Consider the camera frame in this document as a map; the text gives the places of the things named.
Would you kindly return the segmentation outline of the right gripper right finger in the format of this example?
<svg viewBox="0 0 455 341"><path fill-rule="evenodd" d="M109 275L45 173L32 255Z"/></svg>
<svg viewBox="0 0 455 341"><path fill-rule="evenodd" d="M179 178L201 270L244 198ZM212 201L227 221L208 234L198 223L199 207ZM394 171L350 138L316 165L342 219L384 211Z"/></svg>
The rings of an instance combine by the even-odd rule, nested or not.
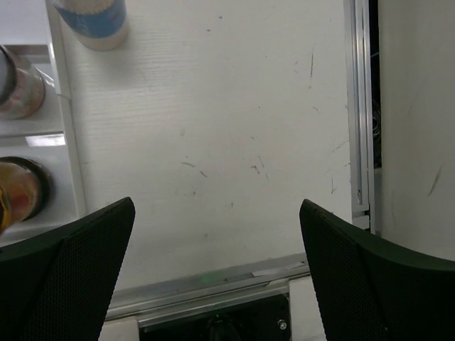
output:
<svg viewBox="0 0 455 341"><path fill-rule="evenodd" d="M310 200L301 235L327 340L453 340L454 262L401 247Z"/></svg>

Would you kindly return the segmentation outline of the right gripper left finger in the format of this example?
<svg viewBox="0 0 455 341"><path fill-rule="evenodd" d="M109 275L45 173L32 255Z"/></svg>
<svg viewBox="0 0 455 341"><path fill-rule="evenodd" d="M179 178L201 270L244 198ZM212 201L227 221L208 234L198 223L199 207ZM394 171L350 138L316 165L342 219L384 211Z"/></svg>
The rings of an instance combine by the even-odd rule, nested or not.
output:
<svg viewBox="0 0 455 341"><path fill-rule="evenodd" d="M2 340L97 340L132 233L122 198L1 248Z"/></svg>

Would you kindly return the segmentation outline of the red-lid sauce jar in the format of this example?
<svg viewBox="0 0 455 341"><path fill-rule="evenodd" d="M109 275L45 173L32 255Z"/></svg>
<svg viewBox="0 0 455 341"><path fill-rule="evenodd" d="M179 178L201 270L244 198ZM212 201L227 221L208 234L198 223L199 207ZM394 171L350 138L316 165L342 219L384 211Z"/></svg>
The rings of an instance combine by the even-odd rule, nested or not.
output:
<svg viewBox="0 0 455 341"><path fill-rule="evenodd" d="M48 171L28 158L1 158L1 232L34 218L52 195Z"/></svg>

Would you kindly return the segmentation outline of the small silver-lid jar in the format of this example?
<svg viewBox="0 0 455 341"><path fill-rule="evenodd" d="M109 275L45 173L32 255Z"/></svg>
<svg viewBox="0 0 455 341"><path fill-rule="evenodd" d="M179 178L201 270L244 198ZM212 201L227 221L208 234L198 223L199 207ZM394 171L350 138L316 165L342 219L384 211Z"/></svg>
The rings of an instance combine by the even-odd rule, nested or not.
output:
<svg viewBox="0 0 455 341"><path fill-rule="evenodd" d="M45 94L41 73L30 60L1 46L1 120L34 114L40 109Z"/></svg>

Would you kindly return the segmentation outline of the tall blue-label bottle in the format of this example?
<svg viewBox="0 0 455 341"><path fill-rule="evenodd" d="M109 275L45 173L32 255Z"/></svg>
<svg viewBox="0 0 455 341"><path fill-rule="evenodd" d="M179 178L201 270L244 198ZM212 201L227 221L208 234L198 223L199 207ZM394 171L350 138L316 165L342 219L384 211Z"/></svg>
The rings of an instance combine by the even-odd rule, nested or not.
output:
<svg viewBox="0 0 455 341"><path fill-rule="evenodd" d="M113 50L127 39L129 22L125 0L51 3L76 38L91 50Z"/></svg>

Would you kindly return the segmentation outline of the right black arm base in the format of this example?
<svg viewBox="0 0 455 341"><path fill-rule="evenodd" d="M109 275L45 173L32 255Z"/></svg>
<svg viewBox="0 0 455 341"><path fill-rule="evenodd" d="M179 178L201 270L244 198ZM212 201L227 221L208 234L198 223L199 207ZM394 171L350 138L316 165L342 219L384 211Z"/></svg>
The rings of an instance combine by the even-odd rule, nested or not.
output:
<svg viewBox="0 0 455 341"><path fill-rule="evenodd" d="M139 329L140 340L290 340L284 294Z"/></svg>

